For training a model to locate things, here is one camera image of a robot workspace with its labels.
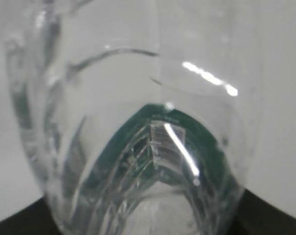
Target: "black table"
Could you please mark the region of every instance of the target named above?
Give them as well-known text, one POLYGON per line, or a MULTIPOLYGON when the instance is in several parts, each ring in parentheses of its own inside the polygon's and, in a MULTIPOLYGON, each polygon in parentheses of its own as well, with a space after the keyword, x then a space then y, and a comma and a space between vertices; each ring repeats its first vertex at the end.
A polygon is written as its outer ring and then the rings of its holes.
MULTIPOLYGON (((0 222, 0 235, 61 235, 43 199, 0 222)), ((296 219, 245 192, 228 235, 296 235, 296 219)))

